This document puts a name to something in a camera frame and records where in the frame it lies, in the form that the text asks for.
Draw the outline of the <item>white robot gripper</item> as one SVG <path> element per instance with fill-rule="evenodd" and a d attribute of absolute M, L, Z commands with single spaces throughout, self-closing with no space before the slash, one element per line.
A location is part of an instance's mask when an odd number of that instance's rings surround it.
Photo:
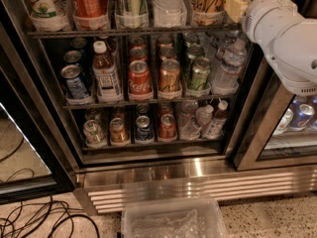
<path fill-rule="evenodd" d="M 298 13 L 297 5 L 291 0 L 251 1 L 224 0 L 224 20 L 228 24 L 240 23 L 245 13 L 241 23 L 242 29 L 250 41 L 258 44 L 263 50 L 282 30 L 304 20 Z"/>

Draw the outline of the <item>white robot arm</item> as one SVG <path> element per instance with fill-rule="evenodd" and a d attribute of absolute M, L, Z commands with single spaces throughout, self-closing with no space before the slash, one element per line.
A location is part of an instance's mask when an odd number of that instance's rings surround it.
<path fill-rule="evenodd" d="M 291 0 L 224 0 L 231 9 L 239 3 L 238 23 L 284 87 L 302 96 L 317 93 L 317 20 L 299 14 Z"/>

